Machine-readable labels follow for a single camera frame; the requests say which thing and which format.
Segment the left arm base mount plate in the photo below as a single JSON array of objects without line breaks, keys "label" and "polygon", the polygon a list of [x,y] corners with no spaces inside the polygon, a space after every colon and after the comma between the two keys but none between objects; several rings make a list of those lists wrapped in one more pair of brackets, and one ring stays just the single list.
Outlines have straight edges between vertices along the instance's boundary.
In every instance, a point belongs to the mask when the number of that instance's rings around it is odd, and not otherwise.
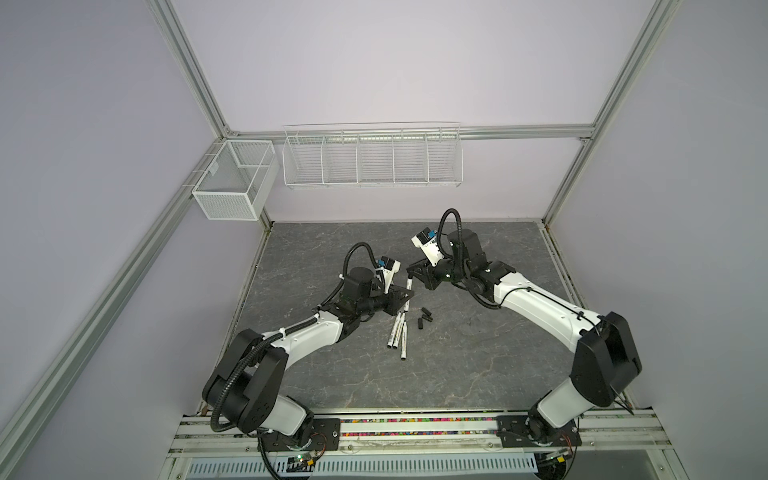
[{"label": "left arm base mount plate", "polygon": [[263,438],[266,452],[336,451],[341,439],[341,419],[310,415],[293,435],[274,431],[265,433]]}]

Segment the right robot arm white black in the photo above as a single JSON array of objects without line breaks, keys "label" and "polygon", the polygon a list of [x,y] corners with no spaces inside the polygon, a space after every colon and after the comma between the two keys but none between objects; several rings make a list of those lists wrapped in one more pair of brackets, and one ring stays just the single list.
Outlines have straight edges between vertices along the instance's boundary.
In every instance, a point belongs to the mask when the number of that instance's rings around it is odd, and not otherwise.
[{"label": "right robot arm white black", "polygon": [[451,284],[490,310],[509,309],[543,329],[573,354],[569,376],[528,411],[524,431],[537,445],[550,445],[575,426],[581,414],[609,407],[639,376],[642,363],[628,321],[601,315],[550,293],[512,266],[489,261],[472,230],[449,234],[423,229],[412,237],[424,255],[408,266],[409,277],[427,289]]}]

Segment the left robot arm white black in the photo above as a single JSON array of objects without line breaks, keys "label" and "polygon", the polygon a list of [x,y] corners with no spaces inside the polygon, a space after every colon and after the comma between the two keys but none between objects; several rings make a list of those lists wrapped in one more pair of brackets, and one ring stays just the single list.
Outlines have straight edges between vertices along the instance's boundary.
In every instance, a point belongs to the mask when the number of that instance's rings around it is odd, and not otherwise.
[{"label": "left robot arm white black", "polygon": [[203,401],[211,407],[211,430],[236,429],[246,435],[273,431],[295,443],[307,443],[314,413],[280,393],[286,371],[345,340],[376,313],[400,313],[414,295],[411,288],[387,281],[382,274],[355,267],[340,276],[309,318],[271,332],[239,332],[202,391]]}]

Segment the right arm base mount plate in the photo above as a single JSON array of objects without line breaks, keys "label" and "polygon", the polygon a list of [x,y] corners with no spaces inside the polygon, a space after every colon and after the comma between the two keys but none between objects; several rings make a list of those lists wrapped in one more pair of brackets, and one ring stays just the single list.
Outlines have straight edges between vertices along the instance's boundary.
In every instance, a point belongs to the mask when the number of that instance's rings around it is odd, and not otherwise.
[{"label": "right arm base mount plate", "polygon": [[504,448],[579,447],[581,436],[574,420],[562,427],[552,427],[538,416],[500,415],[497,433]]}]

